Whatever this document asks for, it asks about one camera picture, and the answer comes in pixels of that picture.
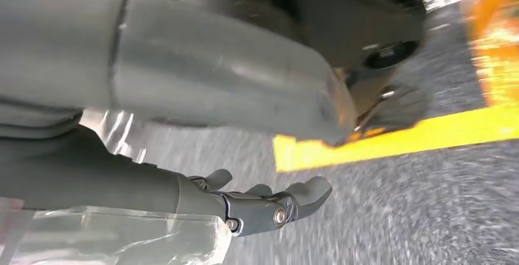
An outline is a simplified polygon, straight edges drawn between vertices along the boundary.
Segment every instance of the robotic hand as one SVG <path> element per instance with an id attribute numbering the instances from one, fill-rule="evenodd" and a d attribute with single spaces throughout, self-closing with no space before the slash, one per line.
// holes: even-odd
<path id="1" fill-rule="evenodd" d="M 332 187 L 323 177 L 290 185 L 273 194 L 270 187 L 258 184 L 245 193 L 216 192 L 232 179 L 227 170 L 217 170 L 208 177 L 190 177 L 200 189 L 224 199 L 225 223 L 233 236 L 248 236 L 278 230 L 283 225 L 315 213 L 328 199 Z"/>

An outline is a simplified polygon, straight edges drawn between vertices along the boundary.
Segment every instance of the metal screw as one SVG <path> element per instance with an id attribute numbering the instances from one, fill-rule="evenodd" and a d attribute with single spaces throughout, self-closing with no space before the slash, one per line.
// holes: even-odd
<path id="1" fill-rule="evenodd" d="M 238 221 L 236 219 L 227 219 L 225 225 L 232 231 L 235 232 L 238 229 Z"/>
<path id="2" fill-rule="evenodd" d="M 381 97 L 382 99 L 385 100 L 385 99 L 389 99 L 389 98 L 391 98 L 394 94 L 395 94 L 395 91 L 391 91 L 391 90 L 389 90 L 389 91 L 383 92 L 383 93 L 380 95 L 380 97 Z"/>
<path id="3" fill-rule="evenodd" d="M 282 226 L 286 222 L 286 211 L 285 208 L 279 207 L 274 212 L 274 224 L 276 226 Z"/>

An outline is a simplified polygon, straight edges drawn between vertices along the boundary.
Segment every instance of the gray pavement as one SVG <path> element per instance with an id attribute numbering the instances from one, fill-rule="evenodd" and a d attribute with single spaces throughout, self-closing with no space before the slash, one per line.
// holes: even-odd
<path id="1" fill-rule="evenodd" d="M 430 117 L 485 106 L 460 20 L 456 5 L 432 13 L 422 51 L 395 77 L 431 94 Z M 519 264 L 519 141 L 277 174 L 265 134 L 148 125 L 147 135 L 147 161 L 186 175 L 227 168 L 228 190 L 331 181 L 321 211 L 233 240 L 226 265 Z"/>

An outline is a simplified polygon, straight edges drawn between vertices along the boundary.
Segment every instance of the yellow painted line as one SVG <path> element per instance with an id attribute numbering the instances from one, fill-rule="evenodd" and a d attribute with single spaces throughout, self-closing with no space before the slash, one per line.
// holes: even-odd
<path id="1" fill-rule="evenodd" d="M 340 148 L 319 141 L 274 138 L 277 171 L 287 172 L 345 162 L 357 162 L 412 152 L 466 144 L 519 138 L 519 114 L 501 107 L 441 116 L 418 123 L 414 128 L 374 136 Z"/>
<path id="2" fill-rule="evenodd" d="M 490 107 L 427 119 L 409 130 L 355 141 L 336 149 L 319 141 L 276 136 L 273 145 L 277 170 L 298 171 L 519 138 L 518 21 L 511 19 L 503 7 L 510 7 L 510 0 L 476 0 L 465 7 L 472 18 L 469 37 L 477 74 Z"/>

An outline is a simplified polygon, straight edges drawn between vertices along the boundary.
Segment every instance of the plastic wrap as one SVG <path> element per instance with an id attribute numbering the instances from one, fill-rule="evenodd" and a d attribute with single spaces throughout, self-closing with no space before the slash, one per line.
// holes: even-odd
<path id="1" fill-rule="evenodd" d="M 104 207 L 29 211 L 0 198 L 0 264 L 221 264 L 231 231 L 219 217 Z"/>
<path id="2" fill-rule="evenodd" d="M 146 122 L 122 110 L 86 109 L 81 124 L 93 129 L 112 154 L 143 163 L 146 156 Z"/>

